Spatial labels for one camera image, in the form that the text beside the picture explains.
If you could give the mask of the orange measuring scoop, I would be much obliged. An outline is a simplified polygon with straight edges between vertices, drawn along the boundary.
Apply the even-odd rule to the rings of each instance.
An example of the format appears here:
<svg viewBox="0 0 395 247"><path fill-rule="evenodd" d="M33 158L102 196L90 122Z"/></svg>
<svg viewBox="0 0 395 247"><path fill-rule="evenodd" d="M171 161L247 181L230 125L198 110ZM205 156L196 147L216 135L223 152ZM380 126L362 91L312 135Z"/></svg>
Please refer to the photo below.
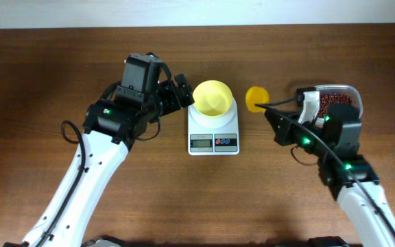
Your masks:
<svg viewBox="0 0 395 247"><path fill-rule="evenodd" d="M270 102L270 94L260 86L252 86L246 92L246 106L251 113L264 113L265 109L256 104L267 104Z"/></svg>

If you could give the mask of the red beans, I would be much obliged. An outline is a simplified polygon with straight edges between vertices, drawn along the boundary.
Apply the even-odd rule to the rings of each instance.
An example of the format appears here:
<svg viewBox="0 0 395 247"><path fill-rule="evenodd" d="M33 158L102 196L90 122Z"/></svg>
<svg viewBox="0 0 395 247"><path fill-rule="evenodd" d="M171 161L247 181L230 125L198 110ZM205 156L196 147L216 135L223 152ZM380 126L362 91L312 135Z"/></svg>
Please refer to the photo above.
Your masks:
<svg viewBox="0 0 395 247"><path fill-rule="evenodd" d="M352 100L346 94L320 93L320 109L318 111L318 117L324 118L328 107L333 104L352 104Z"/></svg>

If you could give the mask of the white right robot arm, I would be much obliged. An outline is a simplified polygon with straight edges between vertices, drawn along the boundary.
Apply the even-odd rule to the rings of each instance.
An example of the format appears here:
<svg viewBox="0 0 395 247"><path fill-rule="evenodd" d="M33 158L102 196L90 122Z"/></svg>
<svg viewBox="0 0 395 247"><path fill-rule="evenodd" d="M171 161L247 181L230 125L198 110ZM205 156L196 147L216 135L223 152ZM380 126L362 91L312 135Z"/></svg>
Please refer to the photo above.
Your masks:
<svg viewBox="0 0 395 247"><path fill-rule="evenodd" d="M379 177L359 153L359 109L328 107L324 124L299 123L300 115L264 104L265 117L281 146L294 144L317 156L319 175L348 216L363 246L395 246L395 217Z"/></svg>

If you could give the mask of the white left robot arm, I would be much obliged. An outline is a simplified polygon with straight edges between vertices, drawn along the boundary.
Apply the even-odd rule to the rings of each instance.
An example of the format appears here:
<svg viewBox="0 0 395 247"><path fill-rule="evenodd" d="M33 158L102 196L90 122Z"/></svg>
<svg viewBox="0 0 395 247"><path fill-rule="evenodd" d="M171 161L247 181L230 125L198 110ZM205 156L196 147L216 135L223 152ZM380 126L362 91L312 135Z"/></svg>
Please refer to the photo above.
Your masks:
<svg viewBox="0 0 395 247"><path fill-rule="evenodd" d="M112 175L148 124L194 103L184 75L172 75L153 53L130 54L123 77L86 111L76 135L77 150L51 202L21 246L81 246L86 227Z"/></svg>

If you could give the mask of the yellow plastic bowl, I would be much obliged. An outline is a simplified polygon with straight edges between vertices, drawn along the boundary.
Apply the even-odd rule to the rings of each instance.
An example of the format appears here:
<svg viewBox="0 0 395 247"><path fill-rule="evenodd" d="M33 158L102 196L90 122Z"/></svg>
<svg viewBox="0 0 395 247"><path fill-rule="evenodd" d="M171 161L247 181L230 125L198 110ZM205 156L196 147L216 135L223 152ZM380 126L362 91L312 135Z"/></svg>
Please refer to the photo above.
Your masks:
<svg viewBox="0 0 395 247"><path fill-rule="evenodd" d="M193 91L194 108L208 117L227 113L234 101L230 88L218 80L207 80Z"/></svg>

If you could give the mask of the white digital kitchen scale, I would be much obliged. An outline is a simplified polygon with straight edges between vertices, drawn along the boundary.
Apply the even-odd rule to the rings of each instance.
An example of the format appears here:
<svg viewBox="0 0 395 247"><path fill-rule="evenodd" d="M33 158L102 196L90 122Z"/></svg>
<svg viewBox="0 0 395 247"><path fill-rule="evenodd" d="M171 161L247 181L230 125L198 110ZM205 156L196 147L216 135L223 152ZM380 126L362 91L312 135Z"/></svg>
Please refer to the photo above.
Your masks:
<svg viewBox="0 0 395 247"><path fill-rule="evenodd" d="M235 99L229 110L209 117L188 107L187 151L191 156L237 155L239 147L238 108Z"/></svg>

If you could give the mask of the clear plastic container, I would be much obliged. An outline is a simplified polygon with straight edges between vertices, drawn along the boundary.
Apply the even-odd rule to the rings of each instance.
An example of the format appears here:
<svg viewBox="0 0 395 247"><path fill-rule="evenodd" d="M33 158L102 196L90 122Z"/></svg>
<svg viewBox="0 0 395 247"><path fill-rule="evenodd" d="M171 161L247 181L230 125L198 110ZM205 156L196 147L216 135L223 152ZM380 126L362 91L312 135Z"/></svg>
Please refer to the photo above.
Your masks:
<svg viewBox="0 0 395 247"><path fill-rule="evenodd" d="M315 89L320 92L320 109L316 119L316 126L322 127L328 120L327 108L332 104L350 104L359 111L359 118L363 114L363 104L358 90L345 84L317 85Z"/></svg>

